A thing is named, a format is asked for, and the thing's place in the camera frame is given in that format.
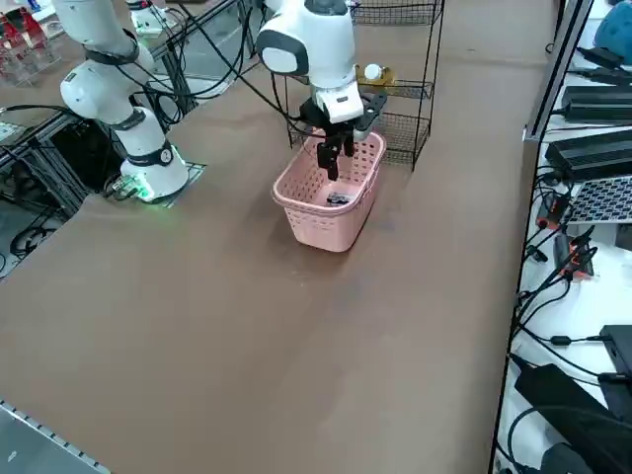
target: power adapter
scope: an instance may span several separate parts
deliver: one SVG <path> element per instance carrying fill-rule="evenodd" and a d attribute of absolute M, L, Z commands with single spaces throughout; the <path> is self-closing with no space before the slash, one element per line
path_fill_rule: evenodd
<path fill-rule="evenodd" d="M 556 230 L 571 199 L 567 195 L 558 195 L 551 192 L 542 197 L 542 203 L 537 211 L 535 223 L 540 229 Z"/>
<path fill-rule="evenodd" d="M 575 255 L 571 261 L 566 267 L 560 270 L 560 275 L 572 273 L 573 279 L 588 279 L 594 277 L 590 240 L 577 244 L 572 237 L 566 234 L 560 234 L 555 237 L 553 255 L 557 268 L 559 268 L 564 261 L 568 260 L 570 255 L 574 252 Z"/>

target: white ball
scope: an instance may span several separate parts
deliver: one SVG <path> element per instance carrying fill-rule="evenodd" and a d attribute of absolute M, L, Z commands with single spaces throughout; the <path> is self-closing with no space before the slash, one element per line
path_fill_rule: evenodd
<path fill-rule="evenodd" d="M 382 77 L 382 68 L 377 64 L 369 64 L 364 68 L 364 77 L 369 81 L 374 81 Z"/>

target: red object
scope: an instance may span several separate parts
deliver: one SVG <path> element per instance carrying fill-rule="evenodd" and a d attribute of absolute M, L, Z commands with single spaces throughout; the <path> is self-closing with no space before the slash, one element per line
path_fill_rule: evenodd
<path fill-rule="evenodd" d="M 46 41 L 46 34 L 41 29 L 40 24 L 33 18 L 31 12 L 26 8 L 20 9 L 22 19 L 24 20 L 24 28 L 27 31 L 27 35 L 31 39 L 31 43 L 34 47 L 43 47 Z"/>
<path fill-rule="evenodd" d="M 4 30 L 4 38 L 9 42 L 11 47 L 26 45 L 26 41 L 22 34 L 16 27 L 13 26 L 7 16 L 3 13 L 0 13 L 0 23 L 2 24 L 2 28 Z"/>

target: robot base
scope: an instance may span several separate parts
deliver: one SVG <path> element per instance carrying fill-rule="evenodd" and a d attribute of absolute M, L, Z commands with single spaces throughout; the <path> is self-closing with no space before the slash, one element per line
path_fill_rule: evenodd
<path fill-rule="evenodd" d="M 151 202 L 170 196 L 181 190 L 189 180 L 187 164 L 173 146 L 171 151 L 173 160 L 168 166 L 136 166 L 126 160 L 120 165 L 120 173 L 134 179 L 140 200 Z"/>

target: object in basket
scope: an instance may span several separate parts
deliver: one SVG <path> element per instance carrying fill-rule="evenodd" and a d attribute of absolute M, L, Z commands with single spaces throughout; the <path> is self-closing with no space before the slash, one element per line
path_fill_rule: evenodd
<path fill-rule="evenodd" d="M 354 200 L 354 198 L 355 196 L 353 195 L 343 195 L 342 193 L 336 193 L 333 191 L 327 196 L 327 204 L 331 207 L 336 205 L 345 205 L 349 204 L 352 200 Z"/>

